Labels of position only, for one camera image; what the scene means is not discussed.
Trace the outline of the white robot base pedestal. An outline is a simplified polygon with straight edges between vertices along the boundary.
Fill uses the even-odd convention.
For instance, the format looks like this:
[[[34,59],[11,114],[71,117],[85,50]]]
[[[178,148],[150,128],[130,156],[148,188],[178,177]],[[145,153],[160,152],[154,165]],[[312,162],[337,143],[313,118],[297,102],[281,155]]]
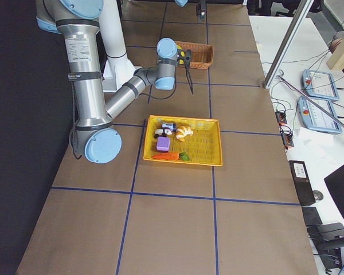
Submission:
[[[103,90],[116,92],[135,72],[128,59],[116,0],[105,0],[99,16],[100,33],[107,55]]]

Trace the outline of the black yellow gripper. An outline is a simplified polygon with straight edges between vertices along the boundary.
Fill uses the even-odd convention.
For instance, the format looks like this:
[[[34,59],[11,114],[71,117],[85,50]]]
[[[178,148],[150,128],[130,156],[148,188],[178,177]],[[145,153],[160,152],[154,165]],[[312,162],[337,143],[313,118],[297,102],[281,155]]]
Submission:
[[[177,65],[185,67],[186,79],[192,94],[194,94],[193,81],[190,74],[191,50],[177,49]]]

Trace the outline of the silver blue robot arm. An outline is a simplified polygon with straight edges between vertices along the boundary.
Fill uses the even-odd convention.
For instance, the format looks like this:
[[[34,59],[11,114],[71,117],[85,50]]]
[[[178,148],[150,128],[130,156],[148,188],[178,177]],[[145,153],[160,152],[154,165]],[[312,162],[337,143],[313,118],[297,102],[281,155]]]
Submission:
[[[127,57],[116,1],[37,1],[36,9],[39,28],[65,40],[73,93],[73,154],[108,163],[122,147],[113,120],[150,85],[173,89],[175,69],[190,66],[191,51],[163,38],[157,43],[156,66],[138,68]]]

